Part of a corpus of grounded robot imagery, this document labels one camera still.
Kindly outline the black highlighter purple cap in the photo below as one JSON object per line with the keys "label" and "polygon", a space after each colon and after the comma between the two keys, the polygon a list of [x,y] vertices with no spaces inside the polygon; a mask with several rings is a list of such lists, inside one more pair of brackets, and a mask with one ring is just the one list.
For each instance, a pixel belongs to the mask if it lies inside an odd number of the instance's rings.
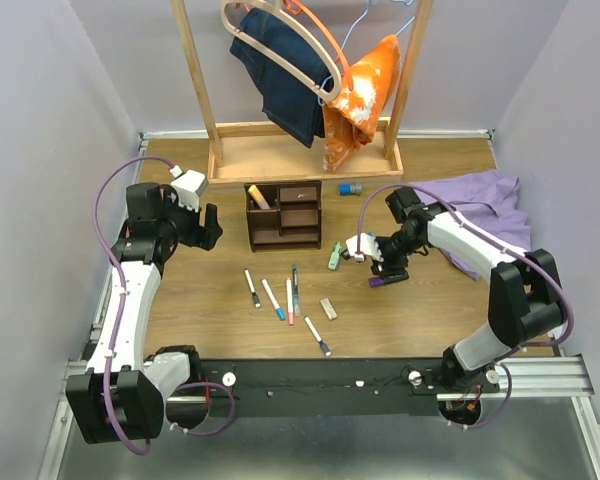
{"label": "black highlighter purple cap", "polygon": [[392,275],[384,275],[384,276],[374,276],[369,279],[369,285],[371,288],[378,288],[381,286],[406,281],[408,279],[409,279],[409,274],[407,272],[399,273],[399,274],[392,274]]}

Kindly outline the pink highlighter orange cap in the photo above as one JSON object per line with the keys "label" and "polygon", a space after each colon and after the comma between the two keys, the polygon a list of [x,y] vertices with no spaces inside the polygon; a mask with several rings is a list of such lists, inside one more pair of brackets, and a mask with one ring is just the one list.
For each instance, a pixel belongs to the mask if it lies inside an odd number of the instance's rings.
{"label": "pink highlighter orange cap", "polygon": [[251,185],[247,190],[249,196],[261,210],[270,210],[271,206],[258,188],[257,185]]}

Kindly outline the brown wooden desk organizer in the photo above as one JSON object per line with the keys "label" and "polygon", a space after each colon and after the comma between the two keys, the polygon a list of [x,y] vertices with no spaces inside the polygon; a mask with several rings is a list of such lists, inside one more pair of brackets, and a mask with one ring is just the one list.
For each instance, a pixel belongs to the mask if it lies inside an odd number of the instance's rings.
{"label": "brown wooden desk organizer", "polygon": [[[270,210],[261,210],[247,190],[257,185]],[[320,180],[247,183],[246,222],[252,252],[320,249],[322,182]]]}

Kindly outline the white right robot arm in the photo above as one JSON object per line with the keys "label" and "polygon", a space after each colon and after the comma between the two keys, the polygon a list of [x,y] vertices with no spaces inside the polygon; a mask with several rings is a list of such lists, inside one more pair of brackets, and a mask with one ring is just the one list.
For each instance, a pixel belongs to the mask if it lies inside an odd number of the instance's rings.
{"label": "white right robot arm", "polygon": [[362,243],[372,260],[371,285],[407,279],[410,256],[434,247],[458,256],[489,286],[486,322],[443,353],[436,379],[447,389],[465,390],[484,367],[569,323],[572,312],[549,252],[508,244],[451,206],[423,203],[407,186],[385,202],[399,228]]}

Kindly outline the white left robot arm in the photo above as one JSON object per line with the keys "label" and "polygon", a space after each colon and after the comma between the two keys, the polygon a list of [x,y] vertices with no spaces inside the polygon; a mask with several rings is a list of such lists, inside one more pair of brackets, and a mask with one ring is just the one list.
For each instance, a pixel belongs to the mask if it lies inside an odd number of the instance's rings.
{"label": "white left robot arm", "polygon": [[213,204],[202,206],[203,175],[188,172],[169,184],[126,190],[127,218],[113,245],[109,303],[86,370],[72,375],[66,398],[89,444],[149,441],[161,432],[166,401],[194,393],[203,380],[193,346],[144,355],[149,313],[167,261],[180,246],[213,249],[223,230]]}

